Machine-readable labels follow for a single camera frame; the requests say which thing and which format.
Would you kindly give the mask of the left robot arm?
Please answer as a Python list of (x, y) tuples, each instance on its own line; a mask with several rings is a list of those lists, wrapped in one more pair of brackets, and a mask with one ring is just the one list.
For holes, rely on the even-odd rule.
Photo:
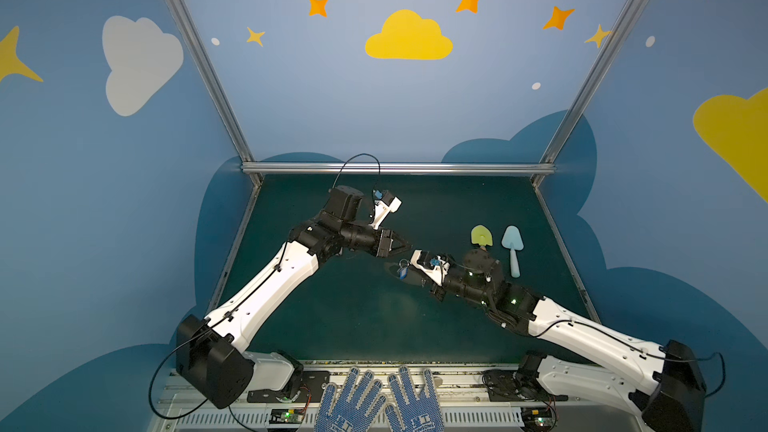
[(337, 186), (314, 217), (294, 227), (271, 261), (238, 293), (204, 318), (186, 317), (177, 328), (175, 368), (218, 409), (233, 404), (258, 377), (265, 389), (293, 395), (300, 365), (281, 353), (250, 359), (246, 351), (269, 316), (306, 279), (345, 249), (373, 257), (409, 250), (397, 233), (383, 227), (401, 201), (389, 191), (373, 194), (370, 221), (357, 217), (364, 194)]

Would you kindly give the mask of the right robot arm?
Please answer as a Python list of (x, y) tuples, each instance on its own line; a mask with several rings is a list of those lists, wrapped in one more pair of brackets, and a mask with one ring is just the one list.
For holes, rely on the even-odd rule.
[(582, 317), (508, 281), (500, 261), (483, 249), (469, 251), (460, 262), (416, 251), (409, 268), (422, 275), (437, 299), (455, 295), (480, 306), (507, 331), (587, 359), (575, 364), (547, 354), (526, 355), (513, 379), (518, 395), (585, 399), (627, 412), (653, 431), (701, 430), (707, 387), (687, 345), (641, 340)]

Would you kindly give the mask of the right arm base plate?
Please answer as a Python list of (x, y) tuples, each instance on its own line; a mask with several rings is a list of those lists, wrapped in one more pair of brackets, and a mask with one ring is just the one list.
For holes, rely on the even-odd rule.
[(482, 383), (491, 401), (568, 401), (568, 395), (553, 395), (537, 380), (536, 372), (490, 369), (482, 373)]

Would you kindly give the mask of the key with blue tag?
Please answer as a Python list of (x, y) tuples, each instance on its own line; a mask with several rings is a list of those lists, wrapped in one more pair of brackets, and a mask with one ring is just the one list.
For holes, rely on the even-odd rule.
[(398, 263), (397, 276), (400, 280), (405, 280), (408, 276), (410, 263), (406, 259), (401, 259)]

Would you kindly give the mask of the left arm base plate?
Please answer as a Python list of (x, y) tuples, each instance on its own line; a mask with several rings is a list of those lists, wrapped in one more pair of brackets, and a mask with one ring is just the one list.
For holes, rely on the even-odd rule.
[(326, 370), (303, 370), (294, 372), (286, 385), (277, 391), (271, 389), (249, 390), (248, 403), (298, 403), (308, 397), (318, 400), (330, 381), (330, 372)]

